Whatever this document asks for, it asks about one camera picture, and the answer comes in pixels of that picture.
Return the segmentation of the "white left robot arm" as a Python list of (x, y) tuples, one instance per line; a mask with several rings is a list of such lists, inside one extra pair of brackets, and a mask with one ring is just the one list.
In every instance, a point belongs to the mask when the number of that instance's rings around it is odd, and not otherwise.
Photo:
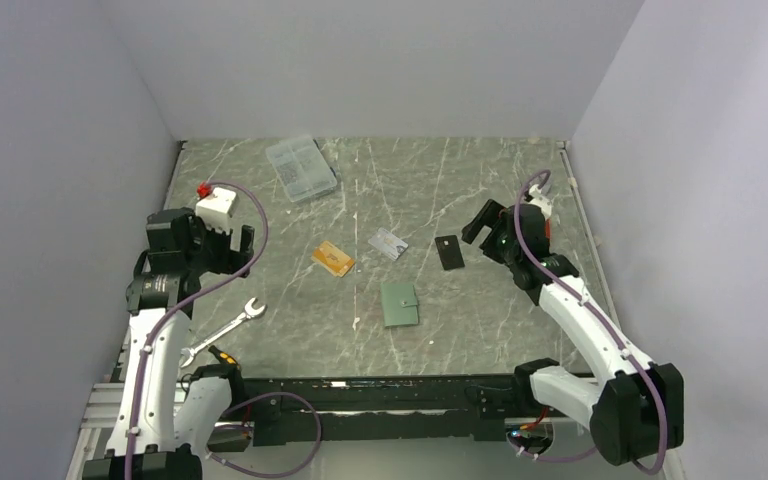
[(179, 362), (200, 278), (245, 276), (254, 230), (233, 237), (232, 214), (177, 208), (147, 218), (148, 246), (126, 289), (129, 359), (122, 400), (102, 458), (83, 466), (85, 479), (200, 479), (213, 422), (239, 417), (247, 406), (240, 374), (229, 366), (200, 368), (195, 392), (174, 411)]

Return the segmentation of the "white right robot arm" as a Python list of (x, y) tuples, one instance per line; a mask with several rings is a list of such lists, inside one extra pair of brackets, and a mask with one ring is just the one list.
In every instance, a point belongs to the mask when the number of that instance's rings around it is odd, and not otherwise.
[(511, 401), (534, 415), (555, 409), (591, 435), (612, 465), (639, 464), (652, 456), (657, 472), (667, 451), (684, 442), (684, 378), (635, 346), (590, 294), (578, 269), (552, 252), (548, 218), (535, 199), (504, 206), (487, 201), (462, 229), (472, 243), (484, 229), (482, 253), (508, 268), (514, 284), (548, 314), (573, 342), (592, 372), (586, 381), (545, 358), (516, 367)]

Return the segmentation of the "green card holder wallet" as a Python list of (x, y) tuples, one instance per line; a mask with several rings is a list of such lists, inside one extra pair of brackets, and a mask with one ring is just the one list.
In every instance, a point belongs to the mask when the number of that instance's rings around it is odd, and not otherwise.
[(383, 283), (380, 300), (386, 328), (419, 324), (419, 302), (412, 283)]

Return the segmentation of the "gold credit card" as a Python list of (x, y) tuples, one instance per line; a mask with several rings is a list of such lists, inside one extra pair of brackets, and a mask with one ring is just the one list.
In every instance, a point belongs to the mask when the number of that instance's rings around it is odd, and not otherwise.
[(323, 266), (335, 277), (344, 277), (355, 265), (355, 260), (330, 241), (323, 241), (311, 255), (311, 259)]

